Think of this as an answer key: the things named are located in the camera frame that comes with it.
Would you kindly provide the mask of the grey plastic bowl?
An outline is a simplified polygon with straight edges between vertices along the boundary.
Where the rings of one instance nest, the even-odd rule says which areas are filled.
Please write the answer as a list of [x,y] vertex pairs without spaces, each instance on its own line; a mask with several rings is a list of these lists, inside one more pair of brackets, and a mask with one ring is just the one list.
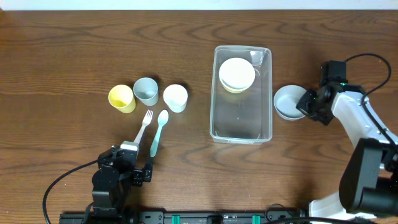
[[305,115],[296,108],[306,89],[298,85],[286,85],[277,90],[274,95],[274,107],[277,114],[286,120],[295,121]]

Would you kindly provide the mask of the yellow plastic cup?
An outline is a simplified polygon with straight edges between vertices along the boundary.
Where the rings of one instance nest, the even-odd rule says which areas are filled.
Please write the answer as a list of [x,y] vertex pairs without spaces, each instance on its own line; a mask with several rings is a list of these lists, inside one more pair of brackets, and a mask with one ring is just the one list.
[[116,85],[108,93],[108,101],[122,113],[131,113],[136,109],[132,89],[127,85]]

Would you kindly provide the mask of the yellow plastic bowl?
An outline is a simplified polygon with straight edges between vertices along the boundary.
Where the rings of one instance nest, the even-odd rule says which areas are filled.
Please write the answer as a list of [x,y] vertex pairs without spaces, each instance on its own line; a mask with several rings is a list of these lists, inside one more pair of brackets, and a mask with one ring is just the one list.
[[253,82],[226,82],[225,80],[221,80],[221,84],[223,88],[230,92],[230,93],[242,93],[246,91],[252,84]]

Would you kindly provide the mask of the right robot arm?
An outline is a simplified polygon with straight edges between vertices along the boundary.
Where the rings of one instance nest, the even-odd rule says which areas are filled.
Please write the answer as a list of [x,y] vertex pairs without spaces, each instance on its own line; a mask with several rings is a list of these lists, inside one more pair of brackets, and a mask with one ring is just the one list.
[[338,192],[313,201],[311,213],[325,218],[396,216],[397,136],[375,113],[366,92],[359,85],[330,82],[306,91],[296,108],[324,125],[336,118],[354,147]]

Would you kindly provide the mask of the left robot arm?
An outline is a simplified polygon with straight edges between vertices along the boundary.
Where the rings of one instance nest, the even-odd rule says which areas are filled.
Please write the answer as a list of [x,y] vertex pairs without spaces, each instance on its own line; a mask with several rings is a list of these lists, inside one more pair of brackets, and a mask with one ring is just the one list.
[[124,203],[132,187],[152,180],[153,157],[147,156],[145,166],[136,167],[138,152],[111,146],[99,155],[98,171],[92,178],[93,216],[122,219]]

